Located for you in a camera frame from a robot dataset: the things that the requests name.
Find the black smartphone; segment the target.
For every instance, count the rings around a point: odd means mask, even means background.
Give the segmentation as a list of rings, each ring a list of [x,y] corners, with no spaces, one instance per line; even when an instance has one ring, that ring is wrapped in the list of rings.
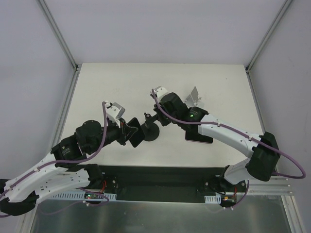
[[[136,148],[145,139],[144,131],[136,117],[132,118],[127,123],[127,126],[130,130],[129,142],[134,148]]]

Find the black round-base phone stand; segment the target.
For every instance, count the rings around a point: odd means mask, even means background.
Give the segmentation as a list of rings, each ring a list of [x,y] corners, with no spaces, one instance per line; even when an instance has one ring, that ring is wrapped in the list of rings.
[[[141,128],[145,135],[144,140],[147,142],[155,141],[160,135],[160,129],[158,125],[155,124],[155,121],[157,121],[157,114],[152,116],[149,113],[144,113],[144,116],[145,121],[143,124],[141,124]]]

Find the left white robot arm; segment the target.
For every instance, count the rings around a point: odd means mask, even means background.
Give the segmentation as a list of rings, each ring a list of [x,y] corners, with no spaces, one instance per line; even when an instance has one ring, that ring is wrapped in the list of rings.
[[[98,164],[73,169],[100,150],[118,142],[130,142],[137,147],[145,138],[137,118],[114,123],[105,119],[104,125],[88,120],[75,133],[55,145],[49,154],[22,175],[0,181],[1,217],[20,216],[58,193],[80,188],[97,189],[106,181]]]

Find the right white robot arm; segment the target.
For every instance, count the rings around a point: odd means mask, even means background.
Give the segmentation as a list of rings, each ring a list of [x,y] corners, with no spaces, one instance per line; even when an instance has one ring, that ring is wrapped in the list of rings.
[[[157,120],[162,126],[176,124],[187,133],[204,139],[216,139],[245,156],[241,162],[227,165],[214,180],[223,191],[228,192],[237,183],[251,178],[267,182],[274,175],[280,154],[273,134],[260,135],[235,129],[202,108],[188,107],[173,92],[158,93],[153,89],[151,96],[155,100]]]

